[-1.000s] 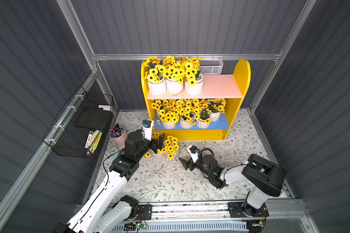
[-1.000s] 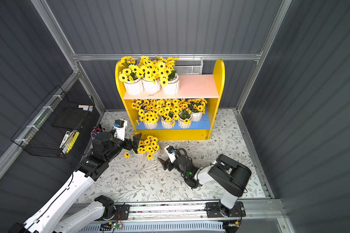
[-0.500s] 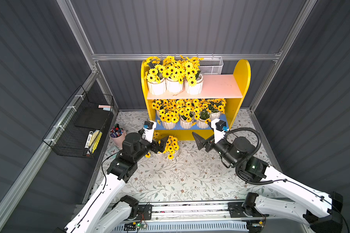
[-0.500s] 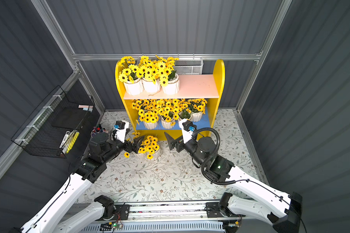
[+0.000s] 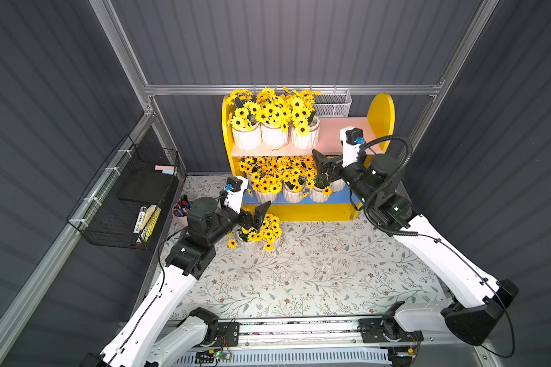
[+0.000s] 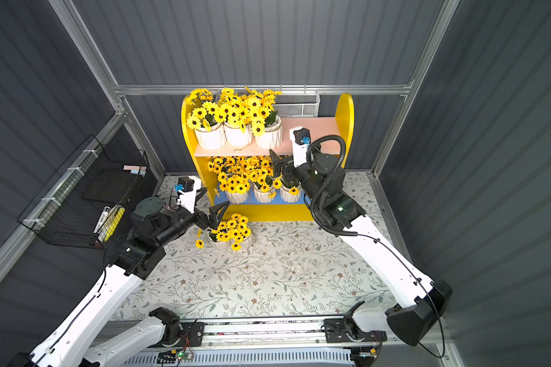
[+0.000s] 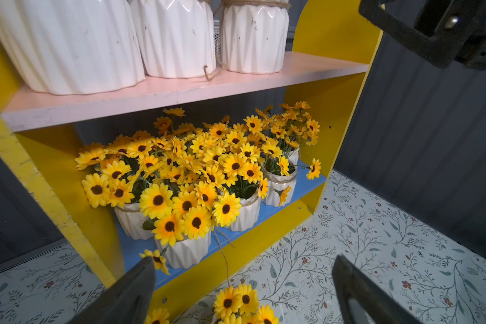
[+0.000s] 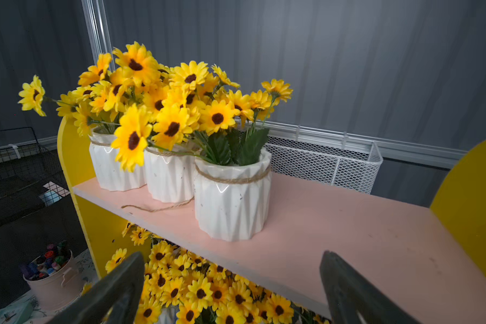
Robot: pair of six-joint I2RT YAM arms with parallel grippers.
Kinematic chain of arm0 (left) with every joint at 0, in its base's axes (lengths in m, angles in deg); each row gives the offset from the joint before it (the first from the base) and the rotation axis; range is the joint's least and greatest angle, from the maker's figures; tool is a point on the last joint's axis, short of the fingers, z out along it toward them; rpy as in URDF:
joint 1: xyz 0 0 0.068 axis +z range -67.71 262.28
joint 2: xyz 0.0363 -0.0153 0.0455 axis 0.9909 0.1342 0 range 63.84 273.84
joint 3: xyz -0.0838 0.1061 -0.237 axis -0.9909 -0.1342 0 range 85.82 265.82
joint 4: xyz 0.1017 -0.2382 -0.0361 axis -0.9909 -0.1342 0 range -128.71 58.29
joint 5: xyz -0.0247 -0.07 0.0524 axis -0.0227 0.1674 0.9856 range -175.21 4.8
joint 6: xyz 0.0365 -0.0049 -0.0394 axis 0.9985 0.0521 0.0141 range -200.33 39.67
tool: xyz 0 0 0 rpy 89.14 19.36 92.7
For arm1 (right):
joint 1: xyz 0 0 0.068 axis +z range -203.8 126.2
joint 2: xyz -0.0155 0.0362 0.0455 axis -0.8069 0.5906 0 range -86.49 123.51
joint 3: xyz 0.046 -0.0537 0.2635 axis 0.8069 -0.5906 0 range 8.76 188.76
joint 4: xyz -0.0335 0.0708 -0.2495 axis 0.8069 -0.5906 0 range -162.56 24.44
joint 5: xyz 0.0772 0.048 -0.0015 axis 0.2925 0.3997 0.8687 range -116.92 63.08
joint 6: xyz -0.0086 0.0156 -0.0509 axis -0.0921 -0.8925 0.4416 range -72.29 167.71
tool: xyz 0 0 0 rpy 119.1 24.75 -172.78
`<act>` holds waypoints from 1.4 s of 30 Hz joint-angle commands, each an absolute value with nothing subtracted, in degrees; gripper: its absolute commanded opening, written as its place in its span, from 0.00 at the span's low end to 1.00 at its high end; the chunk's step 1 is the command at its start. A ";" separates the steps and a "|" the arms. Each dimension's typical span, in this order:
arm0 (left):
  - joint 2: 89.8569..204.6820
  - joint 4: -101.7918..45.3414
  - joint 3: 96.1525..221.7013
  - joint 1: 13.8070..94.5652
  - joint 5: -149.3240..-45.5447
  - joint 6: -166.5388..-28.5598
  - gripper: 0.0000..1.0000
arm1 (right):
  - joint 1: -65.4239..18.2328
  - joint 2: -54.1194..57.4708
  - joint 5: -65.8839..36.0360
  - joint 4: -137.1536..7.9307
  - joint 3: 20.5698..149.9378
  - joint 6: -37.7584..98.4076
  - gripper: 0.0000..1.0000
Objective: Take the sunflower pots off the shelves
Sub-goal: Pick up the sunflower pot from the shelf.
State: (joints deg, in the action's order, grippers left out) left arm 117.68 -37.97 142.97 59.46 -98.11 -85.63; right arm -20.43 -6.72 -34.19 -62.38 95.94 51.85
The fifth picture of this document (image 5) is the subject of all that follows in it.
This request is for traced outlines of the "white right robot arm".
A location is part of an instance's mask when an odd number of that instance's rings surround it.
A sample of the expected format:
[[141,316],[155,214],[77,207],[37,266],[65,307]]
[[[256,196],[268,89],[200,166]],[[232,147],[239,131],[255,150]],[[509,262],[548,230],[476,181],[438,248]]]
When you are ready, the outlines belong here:
[[384,336],[397,342],[410,333],[451,333],[468,345],[483,347],[501,319],[511,320],[508,307],[518,287],[476,266],[395,191],[408,157],[397,161],[376,154],[366,162],[364,153],[355,146],[333,158],[317,150],[312,155],[319,174],[346,183],[367,221],[416,254],[451,293],[444,301],[425,305],[397,301],[382,317]]

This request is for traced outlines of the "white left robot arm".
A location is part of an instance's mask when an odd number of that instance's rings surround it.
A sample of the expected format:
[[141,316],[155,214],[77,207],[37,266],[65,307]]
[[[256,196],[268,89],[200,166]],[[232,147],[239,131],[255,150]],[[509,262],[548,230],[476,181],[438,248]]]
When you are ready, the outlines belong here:
[[201,307],[171,333],[161,336],[168,318],[201,278],[216,255],[216,244],[237,226],[260,229],[271,203],[253,212],[227,197],[202,197],[192,203],[188,226],[162,264],[162,273],[122,330],[100,353],[89,353],[82,366],[170,366],[195,346],[217,339],[218,317]]

